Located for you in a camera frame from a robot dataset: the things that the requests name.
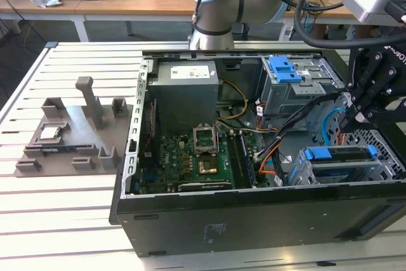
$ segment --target white paper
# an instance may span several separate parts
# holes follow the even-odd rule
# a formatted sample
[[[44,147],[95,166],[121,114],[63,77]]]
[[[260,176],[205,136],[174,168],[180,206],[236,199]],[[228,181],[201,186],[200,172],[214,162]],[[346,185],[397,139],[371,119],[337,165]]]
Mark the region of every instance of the white paper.
[[[37,6],[40,6],[42,8],[46,8],[47,6],[58,6],[59,4],[62,4],[60,0],[31,0],[33,3],[35,3]]]
[[[275,183],[279,186],[279,187],[281,187],[284,183],[282,182],[282,180],[277,176],[277,175],[275,175],[275,179],[273,180],[273,181],[275,181]]]
[[[209,78],[209,66],[175,66],[171,68],[171,79]]]
[[[263,112],[262,106],[257,106],[257,107],[256,107],[256,114],[257,114],[258,116],[260,116],[260,117],[263,117],[263,116],[264,116],[264,112]]]

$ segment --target blue cable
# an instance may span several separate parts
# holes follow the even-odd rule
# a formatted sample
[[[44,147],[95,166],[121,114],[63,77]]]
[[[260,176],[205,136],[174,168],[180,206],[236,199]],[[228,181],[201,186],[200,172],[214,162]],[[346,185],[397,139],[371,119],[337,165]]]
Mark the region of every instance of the blue cable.
[[[323,140],[325,142],[325,146],[330,146],[330,140],[329,137],[327,136],[327,119],[329,118],[329,116],[331,116],[333,113],[335,113],[336,111],[338,112],[344,112],[343,109],[341,108],[335,108],[332,111],[330,111],[324,118],[322,121],[322,136],[323,136]]]

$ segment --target wire bundle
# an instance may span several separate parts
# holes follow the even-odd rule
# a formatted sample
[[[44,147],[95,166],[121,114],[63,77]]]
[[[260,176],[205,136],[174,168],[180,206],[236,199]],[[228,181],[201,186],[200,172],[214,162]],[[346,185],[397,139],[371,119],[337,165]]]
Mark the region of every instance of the wire bundle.
[[[259,173],[267,173],[264,170],[267,160],[269,160],[269,158],[277,151],[280,144],[282,143],[283,137],[297,122],[303,120],[319,103],[329,100],[335,100],[336,98],[338,98],[338,96],[339,93],[330,93],[328,95],[315,98],[314,100],[301,107],[299,110],[295,111],[290,117],[288,117],[285,123],[283,123],[283,125],[281,125],[281,127],[279,127],[278,131],[275,133],[272,143],[257,154],[256,159],[262,160],[261,166],[259,168]]]

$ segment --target gray carpet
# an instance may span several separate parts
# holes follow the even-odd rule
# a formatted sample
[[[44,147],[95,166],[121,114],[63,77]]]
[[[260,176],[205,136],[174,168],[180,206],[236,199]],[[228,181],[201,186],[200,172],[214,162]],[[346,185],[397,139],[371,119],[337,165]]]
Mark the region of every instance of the gray carpet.
[[[8,35],[0,40],[0,109],[44,47],[44,42],[32,30],[27,36],[30,29],[27,24],[21,22],[20,25],[21,34]],[[171,22],[170,27],[164,22],[133,22],[132,25],[134,36],[127,35],[125,22],[86,22],[86,29],[91,41],[186,41],[191,33],[189,22]],[[249,27],[249,40],[268,41],[278,39],[281,24]],[[38,20],[35,21],[34,28],[47,41],[79,41],[72,22]],[[332,39],[344,39],[346,30],[346,27],[338,30],[335,25],[330,28],[329,35]],[[240,31],[240,25],[233,27],[233,32]],[[241,40],[241,37],[234,35],[234,39]],[[299,40],[299,37],[294,35],[292,40]]]

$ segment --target sticker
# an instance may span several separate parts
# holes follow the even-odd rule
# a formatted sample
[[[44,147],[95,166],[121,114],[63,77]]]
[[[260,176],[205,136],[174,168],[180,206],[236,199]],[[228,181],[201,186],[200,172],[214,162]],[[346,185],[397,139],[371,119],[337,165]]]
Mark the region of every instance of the sticker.
[[[205,225],[203,230],[203,243],[212,244],[216,239],[219,239],[227,229],[226,223],[215,225]]]
[[[284,183],[282,182],[282,180],[277,176],[277,175],[275,175],[275,179],[273,180],[273,181],[275,181],[275,183],[279,186],[279,187],[281,187]]]
[[[310,73],[307,70],[297,70],[296,73],[299,76],[309,76],[310,75]]]
[[[286,157],[283,158],[283,160],[281,161],[281,163],[292,163],[292,156],[291,156],[291,155],[287,155]]]
[[[209,78],[209,66],[175,66],[171,68],[171,79]]]
[[[42,152],[59,152],[58,149],[42,149]]]
[[[257,107],[256,107],[256,114],[257,114],[258,116],[260,116],[260,117],[263,117],[263,116],[264,116],[262,106],[257,106]]]

